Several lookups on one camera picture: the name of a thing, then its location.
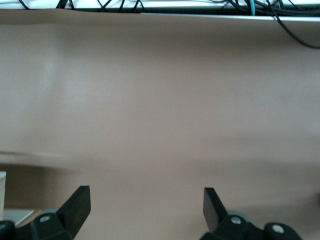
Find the black object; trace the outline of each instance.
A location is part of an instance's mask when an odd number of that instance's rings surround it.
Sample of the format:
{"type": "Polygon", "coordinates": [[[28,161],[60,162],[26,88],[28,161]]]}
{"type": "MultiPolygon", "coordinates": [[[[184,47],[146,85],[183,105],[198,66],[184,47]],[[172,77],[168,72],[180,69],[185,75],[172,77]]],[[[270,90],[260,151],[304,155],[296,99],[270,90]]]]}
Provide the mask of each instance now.
{"type": "Polygon", "coordinates": [[[302,240],[288,225],[271,222],[262,230],[241,216],[229,215],[213,188],[204,189],[203,214],[209,232],[200,240],[302,240]]]}
{"type": "Polygon", "coordinates": [[[0,240],[73,240],[90,210],[90,188],[80,186],[56,213],[41,214],[19,228],[0,221],[0,240]]]}

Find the blue cable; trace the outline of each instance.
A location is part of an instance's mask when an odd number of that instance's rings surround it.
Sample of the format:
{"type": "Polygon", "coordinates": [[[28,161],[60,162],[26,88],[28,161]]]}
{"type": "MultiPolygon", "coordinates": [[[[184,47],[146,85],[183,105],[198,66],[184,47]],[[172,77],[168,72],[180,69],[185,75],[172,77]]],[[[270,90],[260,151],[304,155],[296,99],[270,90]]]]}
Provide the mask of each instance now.
{"type": "Polygon", "coordinates": [[[251,6],[251,15],[256,15],[256,6],[255,6],[255,0],[250,0],[250,6],[251,6]]]}

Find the brown paper backdrop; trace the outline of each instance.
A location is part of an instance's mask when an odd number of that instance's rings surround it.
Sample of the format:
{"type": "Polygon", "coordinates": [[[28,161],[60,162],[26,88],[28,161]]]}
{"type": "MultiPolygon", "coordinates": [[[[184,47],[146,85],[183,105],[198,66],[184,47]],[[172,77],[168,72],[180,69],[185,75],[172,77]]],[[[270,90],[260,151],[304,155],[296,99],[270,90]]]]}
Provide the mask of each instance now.
{"type": "MultiPolygon", "coordinates": [[[[320,52],[272,20],[0,11],[7,206],[90,185],[77,239],[197,240],[203,188],[320,236],[320,52]]],[[[286,22],[316,43],[320,23],[286,22]]]]}

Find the screw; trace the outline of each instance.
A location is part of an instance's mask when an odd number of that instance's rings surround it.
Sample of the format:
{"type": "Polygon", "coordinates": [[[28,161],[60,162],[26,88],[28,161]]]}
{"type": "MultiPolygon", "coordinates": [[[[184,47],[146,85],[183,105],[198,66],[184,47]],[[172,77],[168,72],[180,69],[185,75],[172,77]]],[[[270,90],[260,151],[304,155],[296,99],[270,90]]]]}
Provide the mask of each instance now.
{"type": "Polygon", "coordinates": [[[234,224],[241,224],[241,219],[237,216],[233,216],[231,218],[231,222],[233,222],[234,224]]]}
{"type": "Polygon", "coordinates": [[[49,219],[50,219],[50,216],[43,216],[42,218],[40,218],[39,222],[44,223],[44,222],[48,221],[49,219]]]}
{"type": "Polygon", "coordinates": [[[277,224],[273,225],[272,229],[273,229],[273,231],[275,231],[278,234],[283,234],[285,232],[284,228],[280,225],[277,225],[277,224]]]}

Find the silver bolt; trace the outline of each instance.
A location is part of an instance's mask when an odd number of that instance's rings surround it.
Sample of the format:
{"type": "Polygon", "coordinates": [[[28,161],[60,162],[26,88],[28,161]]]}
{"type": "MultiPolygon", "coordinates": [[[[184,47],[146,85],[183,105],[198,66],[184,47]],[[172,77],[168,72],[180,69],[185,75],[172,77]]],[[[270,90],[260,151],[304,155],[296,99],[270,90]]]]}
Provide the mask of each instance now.
{"type": "Polygon", "coordinates": [[[44,223],[44,222],[46,222],[46,221],[48,221],[50,219],[50,216],[43,216],[42,218],[40,218],[40,220],[39,220],[39,222],[40,223],[44,223]]]}
{"type": "Polygon", "coordinates": [[[234,224],[241,224],[241,219],[237,216],[233,216],[231,218],[231,222],[233,222],[234,224]]]}
{"type": "Polygon", "coordinates": [[[273,229],[273,231],[275,231],[278,234],[283,234],[285,232],[284,228],[280,225],[277,225],[277,224],[273,225],[272,229],[273,229]]]}

